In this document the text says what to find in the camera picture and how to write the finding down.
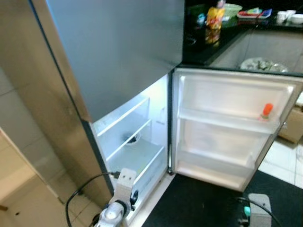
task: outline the black cable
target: black cable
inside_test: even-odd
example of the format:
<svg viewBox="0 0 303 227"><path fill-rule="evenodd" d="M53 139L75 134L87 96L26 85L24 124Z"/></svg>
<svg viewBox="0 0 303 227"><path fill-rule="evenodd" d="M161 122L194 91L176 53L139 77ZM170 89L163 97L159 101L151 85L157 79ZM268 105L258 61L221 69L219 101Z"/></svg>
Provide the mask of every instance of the black cable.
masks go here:
<svg viewBox="0 0 303 227"><path fill-rule="evenodd" d="M71 196L70 198L67 200L66 204L65 204L65 216L66 216L66 222L67 222L67 225L68 227L72 227L71 226L71 220L70 220L70 216L69 216L69 212L68 212L68 206L71 202L71 200L80 192L82 191L82 189L88 185L91 181L95 180L96 178L100 177L100 176L104 176L104 175L113 175L115 178L118 178L119 175L120 175L120 172L110 172L110 173L101 173L101 174L98 174L92 178L90 178L88 181L86 181L79 189L77 189Z"/></svg>
<svg viewBox="0 0 303 227"><path fill-rule="evenodd" d="M275 215L270 212L267 208L265 208L264 206L262 206L261 204L253 201L253 200L249 200L249 199L246 199L246 198L243 198L243 197L236 197L236 199L240 200L240 201L246 201L246 202L250 202L252 204L255 204L256 206L260 207L261 209L263 209L264 211L266 211L275 221L276 223L282 227L282 224L279 222L279 220L275 217Z"/></svg>

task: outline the black mat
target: black mat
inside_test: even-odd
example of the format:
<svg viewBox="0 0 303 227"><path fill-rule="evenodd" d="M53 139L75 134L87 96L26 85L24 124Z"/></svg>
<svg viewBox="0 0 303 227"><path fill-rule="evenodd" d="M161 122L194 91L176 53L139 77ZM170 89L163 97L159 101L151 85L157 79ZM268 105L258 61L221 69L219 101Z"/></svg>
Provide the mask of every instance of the black mat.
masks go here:
<svg viewBox="0 0 303 227"><path fill-rule="evenodd" d="M272 212L284 227L303 226L303 190L257 171L246 191L270 198ZM237 227L241 193L176 175L143 227Z"/></svg>

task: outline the white bowl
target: white bowl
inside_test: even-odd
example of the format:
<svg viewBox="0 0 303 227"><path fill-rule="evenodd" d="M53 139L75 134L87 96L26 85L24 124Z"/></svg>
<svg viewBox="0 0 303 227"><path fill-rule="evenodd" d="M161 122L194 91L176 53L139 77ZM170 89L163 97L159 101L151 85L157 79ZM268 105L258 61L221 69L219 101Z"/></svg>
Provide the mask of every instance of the white bowl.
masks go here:
<svg viewBox="0 0 303 227"><path fill-rule="evenodd" d="M302 24L303 23L303 14L293 14L290 18L290 21L294 24Z"/></svg>

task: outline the refrigerator door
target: refrigerator door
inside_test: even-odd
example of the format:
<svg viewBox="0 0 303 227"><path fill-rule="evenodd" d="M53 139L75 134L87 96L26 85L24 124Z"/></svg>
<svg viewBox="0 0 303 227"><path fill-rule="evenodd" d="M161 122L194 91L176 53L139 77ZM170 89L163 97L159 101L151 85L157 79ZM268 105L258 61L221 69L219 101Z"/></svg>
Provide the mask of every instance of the refrigerator door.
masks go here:
<svg viewBox="0 0 303 227"><path fill-rule="evenodd" d="M243 191L303 79L179 68L173 80L172 170ZM268 119L260 117L266 104L273 105Z"/></svg>
<svg viewBox="0 0 303 227"><path fill-rule="evenodd" d="M81 118L95 122L182 60L184 0L33 0Z"/></svg>

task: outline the kitchen counter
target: kitchen counter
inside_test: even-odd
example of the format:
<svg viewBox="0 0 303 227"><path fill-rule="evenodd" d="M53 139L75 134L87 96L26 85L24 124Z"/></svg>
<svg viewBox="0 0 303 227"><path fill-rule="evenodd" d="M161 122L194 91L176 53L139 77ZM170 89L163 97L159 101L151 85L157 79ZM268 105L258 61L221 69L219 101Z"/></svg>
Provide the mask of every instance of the kitchen counter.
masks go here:
<svg viewBox="0 0 303 227"><path fill-rule="evenodd" d="M205 27L195 28L193 24L186 23L183 43L183 60L179 67L183 68L211 68L211 64L225 50L234 44L241 36L248 31L287 31L303 34L303 25L292 23L277 24L276 12L265 20L238 20L237 17L223 23L220 39L214 44L205 43ZM292 73L295 76L303 77L301 73Z"/></svg>

